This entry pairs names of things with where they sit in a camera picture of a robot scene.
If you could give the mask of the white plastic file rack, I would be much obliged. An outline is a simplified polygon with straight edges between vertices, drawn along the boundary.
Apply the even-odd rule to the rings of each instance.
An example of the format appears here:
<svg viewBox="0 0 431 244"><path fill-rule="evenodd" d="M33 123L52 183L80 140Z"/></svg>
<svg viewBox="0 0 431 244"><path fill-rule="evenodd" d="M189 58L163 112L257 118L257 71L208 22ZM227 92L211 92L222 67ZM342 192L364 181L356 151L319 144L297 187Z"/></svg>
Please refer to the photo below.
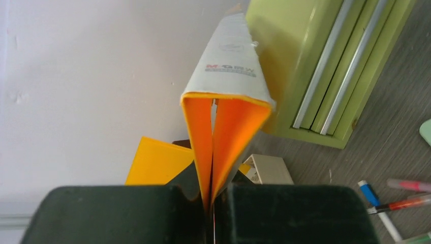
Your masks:
<svg viewBox="0 0 431 244"><path fill-rule="evenodd" d="M255 184L294 184L283 158L280 157L252 154L240 165L239 171Z"/></svg>

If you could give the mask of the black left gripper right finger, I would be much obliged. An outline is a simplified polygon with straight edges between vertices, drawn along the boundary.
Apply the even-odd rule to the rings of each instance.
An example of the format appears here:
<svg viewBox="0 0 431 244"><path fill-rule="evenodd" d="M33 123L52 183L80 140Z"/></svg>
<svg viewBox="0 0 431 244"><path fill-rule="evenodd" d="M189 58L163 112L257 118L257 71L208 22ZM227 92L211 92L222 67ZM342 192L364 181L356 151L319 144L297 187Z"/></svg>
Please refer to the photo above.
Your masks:
<svg viewBox="0 0 431 244"><path fill-rule="evenodd" d="M378 243L357 193L334 185L229 183L214 196L217 243Z"/></svg>

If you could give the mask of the thick orange binder folder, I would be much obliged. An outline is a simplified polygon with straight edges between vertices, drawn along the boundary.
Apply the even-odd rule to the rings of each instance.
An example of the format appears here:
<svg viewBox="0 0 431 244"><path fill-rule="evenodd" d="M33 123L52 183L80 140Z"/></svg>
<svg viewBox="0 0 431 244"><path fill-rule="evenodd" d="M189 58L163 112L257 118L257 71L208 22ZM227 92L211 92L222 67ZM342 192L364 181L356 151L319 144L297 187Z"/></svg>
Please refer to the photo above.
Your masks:
<svg viewBox="0 0 431 244"><path fill-rule="evenodd" d="M275 107L256 47L241 6L227 10L180 98L206 211Z"/></svg>

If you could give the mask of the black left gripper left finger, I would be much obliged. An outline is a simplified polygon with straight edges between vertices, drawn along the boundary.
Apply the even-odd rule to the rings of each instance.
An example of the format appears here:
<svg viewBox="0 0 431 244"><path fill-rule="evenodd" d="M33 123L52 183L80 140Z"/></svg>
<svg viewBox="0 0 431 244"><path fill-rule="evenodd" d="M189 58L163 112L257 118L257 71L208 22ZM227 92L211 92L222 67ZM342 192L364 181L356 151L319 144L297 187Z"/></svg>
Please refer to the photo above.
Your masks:
<svg viewBox="0 0 431 244"><path fill-rule="evenodd" d="M194 164L165 185L65 186L50 191L22 243L205 243Z"/></svg>

